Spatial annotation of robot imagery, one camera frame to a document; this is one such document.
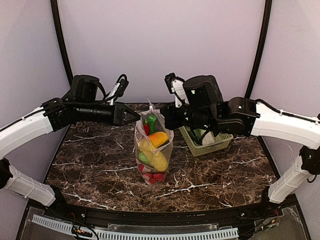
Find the red chili pepper toy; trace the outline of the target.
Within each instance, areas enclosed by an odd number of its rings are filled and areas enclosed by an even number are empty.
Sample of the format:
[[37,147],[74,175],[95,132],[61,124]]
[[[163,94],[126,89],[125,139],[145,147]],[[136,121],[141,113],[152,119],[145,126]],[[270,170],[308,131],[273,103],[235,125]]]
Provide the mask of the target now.
[[143,124],[144,132],[148,136],[150,134],[150,126],[149,126],[148,120],[147,119],[143,119],[142,124]]

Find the red strawberry toy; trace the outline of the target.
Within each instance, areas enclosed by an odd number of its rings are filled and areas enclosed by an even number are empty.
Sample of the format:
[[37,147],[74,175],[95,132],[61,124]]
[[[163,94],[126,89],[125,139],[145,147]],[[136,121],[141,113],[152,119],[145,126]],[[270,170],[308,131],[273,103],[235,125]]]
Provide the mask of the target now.
[[144,164],[139,164],[138,170],[141,177],[148,185],[161,184],[165,181],[167,176],[166,172],[155,172]]

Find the clear zip top bag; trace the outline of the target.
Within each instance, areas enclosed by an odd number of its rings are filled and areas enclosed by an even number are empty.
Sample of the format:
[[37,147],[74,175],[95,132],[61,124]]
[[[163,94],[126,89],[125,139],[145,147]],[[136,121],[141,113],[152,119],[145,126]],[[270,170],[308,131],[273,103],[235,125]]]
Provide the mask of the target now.
[[160,185],[166,180],[173,140],[174,132],[165,127],[164,116],[149,102],[134,129],[135,160],[146,184]]

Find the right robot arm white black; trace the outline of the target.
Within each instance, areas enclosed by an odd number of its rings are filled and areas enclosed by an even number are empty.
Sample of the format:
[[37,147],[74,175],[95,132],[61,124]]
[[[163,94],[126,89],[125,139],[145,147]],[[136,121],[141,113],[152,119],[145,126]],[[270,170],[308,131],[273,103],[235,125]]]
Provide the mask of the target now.
[[320,118],[277,109],[262,99],[223,100],[216,78],[199,75],[184,80],[174,73],[164,81],[175,101],[160,109],[165,127],[183,126],[218,134],[272,137],[302,145],[292,166],[266,188],[264,198],[281,204],[310,176],[320,174]]

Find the pale green plastic basket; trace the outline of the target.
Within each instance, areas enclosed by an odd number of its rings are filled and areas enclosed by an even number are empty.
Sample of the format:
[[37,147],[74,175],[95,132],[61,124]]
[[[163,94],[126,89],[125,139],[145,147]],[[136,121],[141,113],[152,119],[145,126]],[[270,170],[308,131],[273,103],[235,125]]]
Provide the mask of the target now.
[[209,153],[213,153],[219,150],[223,150],[229,146],[229,143],[234,138],[232,134],[220,133],[215,138],[215,143],[209,145],[196,144],[190,135],[191,131],[189,127],[181,127],[180,132],[194,157],[199,157]]

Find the green bell pepper toy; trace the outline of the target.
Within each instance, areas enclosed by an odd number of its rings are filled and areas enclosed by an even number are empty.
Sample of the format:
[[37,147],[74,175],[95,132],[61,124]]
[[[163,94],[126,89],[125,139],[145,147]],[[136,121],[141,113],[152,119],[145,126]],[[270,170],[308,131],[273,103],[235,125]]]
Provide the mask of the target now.
[[154,114],[150,114],[147,118],[148,126],[149,126],[149,134],[153,134],[156,132],[156,122],[157,117]]

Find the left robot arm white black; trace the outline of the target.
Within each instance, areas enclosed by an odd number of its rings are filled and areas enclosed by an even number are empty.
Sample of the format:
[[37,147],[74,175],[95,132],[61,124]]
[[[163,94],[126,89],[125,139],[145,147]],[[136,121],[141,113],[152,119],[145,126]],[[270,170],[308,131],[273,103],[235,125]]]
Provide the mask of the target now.
[[140,115],[126,104],[118,102],[127,86],[128,78],[121,74],[109,93],[100,80],[91,75],[76,75],[70,90],[63,97],[55,97],[27,115],[0,130],[0,187],[29,198],[43,206],[66,204],[59,188],[33,179],[16,169],[6,156],[24,144],[78,122],[125,126],[140,120]]

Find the yellow corn toy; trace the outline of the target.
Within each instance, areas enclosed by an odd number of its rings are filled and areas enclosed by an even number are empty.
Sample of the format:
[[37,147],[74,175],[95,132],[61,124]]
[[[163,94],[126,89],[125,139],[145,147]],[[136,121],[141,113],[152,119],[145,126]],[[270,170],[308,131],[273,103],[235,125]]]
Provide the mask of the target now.
[[143,138],[139,143],[139,150],[145,154],[150,164],[158,172],[165,172],[168,168],[168,161],[161,151],[154,152],[157,149]]

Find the light green bitter gourd toy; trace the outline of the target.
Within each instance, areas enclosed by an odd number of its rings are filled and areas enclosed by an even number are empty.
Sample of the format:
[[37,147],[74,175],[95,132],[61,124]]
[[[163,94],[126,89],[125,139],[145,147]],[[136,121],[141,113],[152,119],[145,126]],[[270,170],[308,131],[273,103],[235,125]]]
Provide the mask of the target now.
[[140,152],[138,154],[138,159],[142,164],[147,165],[147,166],[151,166],[150,161],[148,160],[148,158],[146,157],[146,155],[143,152]]

